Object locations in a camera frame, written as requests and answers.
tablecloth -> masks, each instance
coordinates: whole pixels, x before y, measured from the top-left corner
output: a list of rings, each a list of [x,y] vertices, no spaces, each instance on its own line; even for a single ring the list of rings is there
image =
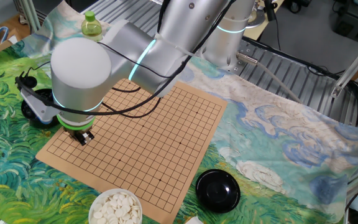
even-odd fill
[[[53,48],[81,36],[84,17],[63,1],[43,27],[0,52],[0,218],[7,223],[87,223],[99,194],[35,159],[59,127],[39,129],[21,114],[14,77],[50,60]],[[103,23],[104,32],[109,25]],[[50,88],[50,67],[31,72]],[[180,80],[228,102],[175,223],[326,223],[344,213],[346,184],[358,168],[358,128],[269,93],[205,60],[193,58]],[[197,201],[195,181],[223,169],[241,187],[226,214]],[[155,223],[144,217],[144,223]]]

go board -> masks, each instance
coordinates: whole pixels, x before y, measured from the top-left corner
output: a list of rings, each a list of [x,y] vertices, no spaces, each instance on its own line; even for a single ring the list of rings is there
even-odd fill
[[[115,88],[137,88],[121,80]],[[115,110],[134,106],[149,93],[111,90],[104,102]],[[142,115],[157,99],[128,113]],[[104,192],[122,188],[139,197],[143,214],[172,223],[205,155],[227,102],[177,82],[154,112],[131,119],[97,116],[95,138],[81,146],[63,128],[39,151],[37,159]],[[108,111],[102,106],[100,111]]]

green grass pattern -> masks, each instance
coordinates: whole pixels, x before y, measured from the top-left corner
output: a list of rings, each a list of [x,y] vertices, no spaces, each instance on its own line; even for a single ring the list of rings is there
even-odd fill
[[[21,43],[0,52],[0,219],[11,223],[88,223],[98,191],[38,161],[36,153],[59,127],[37,129],[21,114],[22,98],[14,77],[50,59],[21,55]],[[50,88],[42,69],[31,72],[39,88]],[[197,177],[208,169],[224,169],[241,186],[239,205],[227,214],[207,211],[195,194]],[[204,223],[325,223],[327,215],[246,179],[224,161],[215,146],[208,148],[175,223],[199,216]],[[157,223],[144,216],[143,223]]]

white bowl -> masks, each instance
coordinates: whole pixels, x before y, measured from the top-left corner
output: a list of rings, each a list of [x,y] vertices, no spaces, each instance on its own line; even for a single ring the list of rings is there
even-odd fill
[[[111,189],[111,190],[107,190],[103,193],[101,193],[92,203],[91,208],[89,209],[89,214],[88,214],[88,221],[89,224],[91,223],[91,218],[93,217],[93,210],[94,210],[94,206],[99,203],[99,201],[102,198],[106,198],[106,197],[110,197],[116,193],[121,193],[121,192],[125,192],[128,195],[134,197],[136,199],[136,203],[139,205],[140,208],[140,217],[139,217],[139,222],[138,223],[134,223],[134,224],[141,224],[142,223],[142,217],[143,217],[143,209],[142,209],[142,205],[140,204],[139,199],[136,197],[135,194],[133,194],[132,192],[128,191],[128,190],[124,190],[124,189]]]

green plastic bottle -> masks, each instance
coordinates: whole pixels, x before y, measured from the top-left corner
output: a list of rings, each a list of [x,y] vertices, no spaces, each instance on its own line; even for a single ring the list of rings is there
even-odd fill
[[[94,17],[92,11],[85,13],[85,20],[82,22],[81,30],[84,37],[99,42],[102,40],[102,25]]]

